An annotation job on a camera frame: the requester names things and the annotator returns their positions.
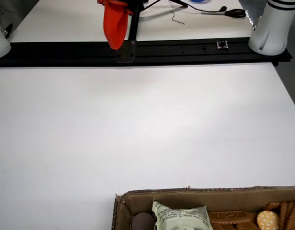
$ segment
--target brown cardboard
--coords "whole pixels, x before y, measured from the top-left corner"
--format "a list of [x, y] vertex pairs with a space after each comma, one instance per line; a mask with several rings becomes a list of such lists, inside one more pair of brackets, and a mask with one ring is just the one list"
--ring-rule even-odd
[[270, 202], [295, 201], [295, 186], [131, 191], [115, 200], [112, 230], [130, 230], [131, 218], [140, 212], [151, 212], [154, 199], [171, 208], [206, 205], [208, 211], [259, 211]]

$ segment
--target white tabletop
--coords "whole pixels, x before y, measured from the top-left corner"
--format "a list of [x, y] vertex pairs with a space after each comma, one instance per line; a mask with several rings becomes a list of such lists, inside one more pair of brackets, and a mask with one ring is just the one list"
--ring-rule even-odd
[[[238, 0], [211, 0], [195, 4], [205, 10], [241, 8]], [[182, 9], [168, 0], [141, 13], [139, 41], [179, 40], [225, 37], [249, 37], [248, 19], [236, 20], [224, 16], [201, 15], [192, 9]], [[184, 22], [185, 25], [173, 22]], [[106, 41], [103, 32], [104, 7], [97, 0], [40, 0], [13, 35], [12, 42], [45, 41]]]
[[[104, 40], [85, 1], [41, 0], [13, 41]], [[115, 193], [189, 185], [295, 185], [295, 106], [272, 64], [0, 69], [0, 230], [108, 230]]]

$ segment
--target snack package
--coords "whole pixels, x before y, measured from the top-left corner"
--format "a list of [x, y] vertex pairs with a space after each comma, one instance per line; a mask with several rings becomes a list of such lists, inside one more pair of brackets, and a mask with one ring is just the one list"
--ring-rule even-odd
[[213, 230], [206, 206], [171, 209], [154, 201], [153, 212], [157, 216], [157, 230]]

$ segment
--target metal bracket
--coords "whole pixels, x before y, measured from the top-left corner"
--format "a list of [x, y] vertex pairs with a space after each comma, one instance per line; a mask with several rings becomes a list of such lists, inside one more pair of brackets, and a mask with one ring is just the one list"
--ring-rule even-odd
[[136, 59], [137, 41], [124, 41], [117, 51], [117, 63], [134, 63]]
[[218, 49], [228, 49], [228, 43], [226, 40], [221, 40], [216, 42], [217, 48]]

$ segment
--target biscuit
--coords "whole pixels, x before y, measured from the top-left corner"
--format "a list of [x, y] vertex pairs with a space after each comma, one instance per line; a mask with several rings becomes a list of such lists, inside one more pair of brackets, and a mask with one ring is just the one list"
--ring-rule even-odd
[[209, 212], [210, 223], [212, 224], [241, 224], [253, 222], [256, 213], [245, 211]]

